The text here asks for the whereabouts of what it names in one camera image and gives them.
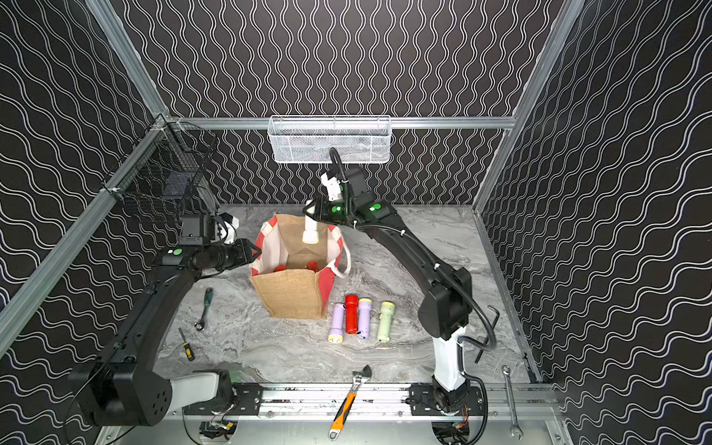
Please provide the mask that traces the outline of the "light green flashlight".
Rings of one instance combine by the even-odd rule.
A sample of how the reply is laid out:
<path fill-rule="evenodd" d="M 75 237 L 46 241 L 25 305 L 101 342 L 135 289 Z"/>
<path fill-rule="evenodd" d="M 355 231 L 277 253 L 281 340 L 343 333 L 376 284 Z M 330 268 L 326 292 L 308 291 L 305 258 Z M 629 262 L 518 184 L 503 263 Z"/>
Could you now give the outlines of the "light green flashlight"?
<path fill-rule="evenodd" d="M 384 301 L 381 303 L 380 313 L 379 313 L 378 333 L 376 334 L 376 341 L 378 343 L 388 343 L 389 342 L 394 313 L 395 313 L 395 304 L 393 302 Z"/>
<path fill-rule="evenodd" d="M 318 224 L 313 220 L 312 216 L 304 215 L 302 242 L 307 245 L 316 245 L 319 243 Z"/>

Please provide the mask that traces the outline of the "jute tote bag red trim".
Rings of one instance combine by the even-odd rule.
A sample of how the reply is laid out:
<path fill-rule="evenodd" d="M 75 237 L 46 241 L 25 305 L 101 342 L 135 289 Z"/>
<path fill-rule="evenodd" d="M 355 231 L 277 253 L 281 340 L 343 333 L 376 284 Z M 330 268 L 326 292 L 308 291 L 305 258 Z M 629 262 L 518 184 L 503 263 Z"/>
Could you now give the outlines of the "jute tote bag red trim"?
<path fill-rule="evenodd" d="M 256 241 L 261 255 L 250 265 L 250 282 L 274 318 L 324 319 L 336 278 L 350 273 L 349 259 L 346 269 L 339 269 L 348 246 L 337 226 L 319 222 L 316 245 L 302 242 L 303 230 L 303 217 L 276 214 Z M 309 261 L 317 261 L 318 273 L 306 268 Z M 280 264 L 287 270 L 274 273 Z"/>

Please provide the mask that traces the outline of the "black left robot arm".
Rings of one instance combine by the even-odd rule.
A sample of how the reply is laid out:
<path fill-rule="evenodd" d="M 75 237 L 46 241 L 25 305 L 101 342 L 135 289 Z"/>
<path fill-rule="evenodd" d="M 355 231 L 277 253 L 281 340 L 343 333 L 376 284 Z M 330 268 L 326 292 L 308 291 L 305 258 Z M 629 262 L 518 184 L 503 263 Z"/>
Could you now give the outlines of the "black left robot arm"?
<path fill-rule="evenodd" d="M 168 379 L 154 371 L 174 317 L 198 280 L 209 272 L 249 265 L 261 250 L 237 237 L 229 213 L 186 216 L 177 246 L 160 252 L 148 283 L 117 335 L 96 361 L 76 366 L 69 381 L 83 419 L 92 426 L 155 426 L 176 410 L 228 408 L 234 399 L 228 372 L 198 371 Z"/>

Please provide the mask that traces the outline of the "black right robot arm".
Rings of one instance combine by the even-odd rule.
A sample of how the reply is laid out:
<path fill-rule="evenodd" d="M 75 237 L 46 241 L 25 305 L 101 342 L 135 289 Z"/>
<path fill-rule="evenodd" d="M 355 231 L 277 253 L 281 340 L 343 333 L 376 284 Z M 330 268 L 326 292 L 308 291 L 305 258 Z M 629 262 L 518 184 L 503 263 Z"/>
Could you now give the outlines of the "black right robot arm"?
<path fill-rule="evenodd" d="M 423 292 L 418 319 L 434 344 L 435 407 L 455 412 L 465 403 L 475 380 L 465 372 L 464 344 L 480 350 L 497 346 L 494 324 L 473 297 L 471 274 L 439 258 L 407 227 L 392 204 L 378 200 L 363 169 L 332 167 L 320 181 L 326 192 L 305 205 L 304 215 L 367 234 L 400 262 Z"/>

